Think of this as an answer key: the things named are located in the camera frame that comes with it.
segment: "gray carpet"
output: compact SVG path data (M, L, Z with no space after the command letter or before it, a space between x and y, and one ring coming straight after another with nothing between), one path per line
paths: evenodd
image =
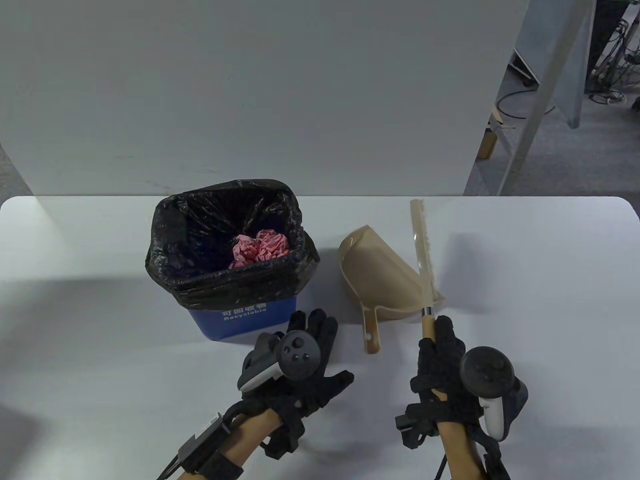
M31 190L0 146L0 205L13 196L31 195Z
M523 90L522 84L507 73L499 98L516 90ZM599 105L585 97L576 130L569 129L558 110L549 113L520 172L515 195L621 196L640 212L640 113L630 109L640 90L626 94L626 103L611 105ZM534 96L515 95L501 108L512 115L526 116ZM525 122L504 119L516 127L505 130L515 145ZM476 161L465 194L494 195L508 160L498 144L491 159Z

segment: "black garbage bag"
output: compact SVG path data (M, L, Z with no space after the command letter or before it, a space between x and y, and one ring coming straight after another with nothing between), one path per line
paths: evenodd
M284 234L291 252L229 270L236 236L255 237L265 228ZM288 186L277 180L235 180L162 200L145 266L183 307L229 310L293 297L319 261Z

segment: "trash can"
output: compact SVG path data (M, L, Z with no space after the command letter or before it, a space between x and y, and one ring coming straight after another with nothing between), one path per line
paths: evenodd
M263 230L283 234L289 253L230 268L237 236ZM206 337L220 340L288 321L319 261L288 186L235 180L162 200L145 266Z

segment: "blue trash can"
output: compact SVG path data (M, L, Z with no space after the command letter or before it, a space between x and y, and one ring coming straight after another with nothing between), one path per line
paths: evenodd
M221 340L288 322L295 311L296 297L232 310L189 310L189 313L208 339Z

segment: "metal stand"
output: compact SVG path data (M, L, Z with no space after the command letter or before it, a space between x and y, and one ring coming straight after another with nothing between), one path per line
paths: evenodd
M518 145L509 160L507 170L500 183L498 189L498 195L511 195L513 187L516 184L522 165L525 158L529 153L529 149L533 144L533 139L538 132L542 118L545 115L545 110L551 96L556 88L556 84L562 69L566 63L567 57L573 47L573 42L576 39L582 21L593 7L593 0L573 0L572 12L573 15L569 15L560 36L558 37L554 46L551 60L547 65L544 76L542 77L540 87L536 94L536 102L531 109L531 113L527 117L527 123L522 131L522 135L518 140Z

